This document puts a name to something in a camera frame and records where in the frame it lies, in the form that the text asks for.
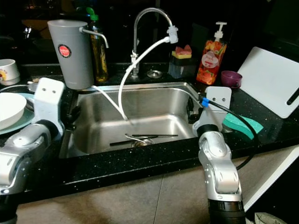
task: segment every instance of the gray water filter canister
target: gray water filter canister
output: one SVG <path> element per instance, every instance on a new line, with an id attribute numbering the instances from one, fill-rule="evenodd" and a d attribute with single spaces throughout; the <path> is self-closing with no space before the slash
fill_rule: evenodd
<path id="1" fill-rule="evenodd" d="M 50 34 L 67 87 L 82 90 L 93 85 L 93 67 L 89 35 L 80 27 L 87 23 L 73 20 L 48 21 Z"/>

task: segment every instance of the speckled countertop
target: speckled countertop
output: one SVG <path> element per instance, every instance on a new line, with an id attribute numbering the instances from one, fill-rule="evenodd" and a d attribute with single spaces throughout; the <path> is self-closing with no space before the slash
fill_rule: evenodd
<path id="1" fill-rule="evenodd" d="M 162 66 L 162 71 L 167 71 L 164 65 L 159 66 Z M 118 69 L 121 70 L 122 67 L 125 69 L 127 65 L 120 65 Z M 45 65 L 43 68 L 29 66 L 25 69 L 31 77 L 50 76 L 62 80 L 59 66 Z M 117 70 L 114 72 L 115 75 L 106 84 L 120 82 L 123 72 Z M 154 81 L 147 78 L 137 80 L 139 83 L 173 81 L 169 75 Z M 135 83 L 135 81 L 128 80 L 127 83 Z M 197 85 L 199 91 L 203 91 L 205 87 L 203 84 Z M 63 114 L 68 111 L 71 95 L 71 90 L 66 90 L 64 93 Z M 299 109 L 289 118 L 281 119 L 239 89 L 232 92 L 231 109 L 264 126 L 258 135 L 260 140 L 258 153 L 299 144 Z M 0 145 L 10 135 L 0 136 Z M 237 131 L 225 133 L 224 138 L 232 150 L 233 158 L 247 156 L 253 150 L 253 142 L 242 133 Z M 60 147 L 60 142 L 53 142 L 42 160 L 33 166 L 27 189 L 20 197 L 20 203 L 72 194 L 200 165 L 197 138 L 68 159 L 58 158 Z"/>

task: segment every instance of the blue connector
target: blue connector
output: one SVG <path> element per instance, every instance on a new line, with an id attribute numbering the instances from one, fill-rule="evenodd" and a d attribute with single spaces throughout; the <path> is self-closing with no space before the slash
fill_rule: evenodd
<path id="1" fill-rule="evenodd" d="M 209 101 L 210 100 L 208 100 L 207 98 L 203 97 L 201 105 L 203 105 L 203 107 L 208 107 L 209 106 Z"/>

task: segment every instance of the sink basin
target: sink basin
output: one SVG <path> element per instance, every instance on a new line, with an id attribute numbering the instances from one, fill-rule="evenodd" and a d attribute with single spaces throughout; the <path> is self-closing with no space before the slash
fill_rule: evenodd
<path id="1" fill-rule="evenodd" d="M 102 89 L 117 102 L 119 86 L 103 86 Z M 81 114 L 74 123 L 76 129 L 65 135 L 69 136 L 68 150 L 62 152 L 61 157 L 133 147 L 134 142 L 113 144 L 130 140 L 126 133 L 177 135 L 151 139 L 153 144 L 193 138 L 187 104 L 192 100 L 193 111 L 197 112 L 197 99 L 198 93 L 183 82 L 125 85 L 122 104 L 129 121 L 124 121 L 101 93 L 79 94 L 77 105 L 81 107 Z"/>

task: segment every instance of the white pump top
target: white pump top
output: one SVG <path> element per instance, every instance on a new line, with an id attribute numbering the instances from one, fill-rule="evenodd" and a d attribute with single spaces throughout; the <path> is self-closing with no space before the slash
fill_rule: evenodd
<path id="1" fill-rule="evenodd" d="M 227 22 L 216 22 L 216 25 L 220 25 L 219 30 L 217 30 L 214 34 L 214 37 L 216 37 L 215 41 L 219 41 L 220 38 L 223 37 L 222 27 L 223 25 L 226 25 Z"/>

